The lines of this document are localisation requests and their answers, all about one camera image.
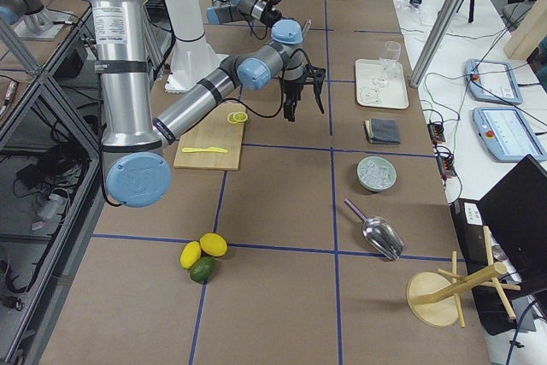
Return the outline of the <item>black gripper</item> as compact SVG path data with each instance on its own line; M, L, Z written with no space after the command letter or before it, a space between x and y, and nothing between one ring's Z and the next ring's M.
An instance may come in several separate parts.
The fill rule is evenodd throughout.
M282 13L276 8L265 8L261 14L261 23L265 26L273 26L275 23L283 19Z
M306 68L293 68L281 73L281 89L283 92L284 118L290 122L296 120L297 102L301 100L307 74Z

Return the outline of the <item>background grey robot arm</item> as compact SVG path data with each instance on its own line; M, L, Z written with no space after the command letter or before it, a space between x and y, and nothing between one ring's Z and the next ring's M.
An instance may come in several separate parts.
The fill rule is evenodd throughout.
M1 18L11 26L23 16L35 15L43 10L41 0L1 0Z

